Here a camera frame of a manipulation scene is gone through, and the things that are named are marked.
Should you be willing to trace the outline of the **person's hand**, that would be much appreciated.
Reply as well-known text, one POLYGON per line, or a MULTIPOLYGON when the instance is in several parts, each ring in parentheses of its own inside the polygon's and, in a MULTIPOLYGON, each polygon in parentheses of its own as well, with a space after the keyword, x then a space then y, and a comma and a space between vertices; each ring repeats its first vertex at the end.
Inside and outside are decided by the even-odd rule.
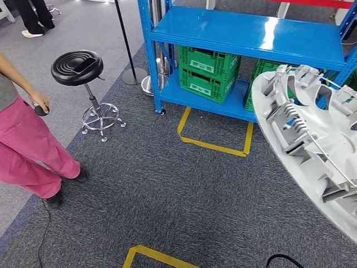
POLYGON ((45 113, 49 113, 49 101, 47 97, 35 91, 31 91, 28 93, 29 98, 34 106, 40 106, 45 113))

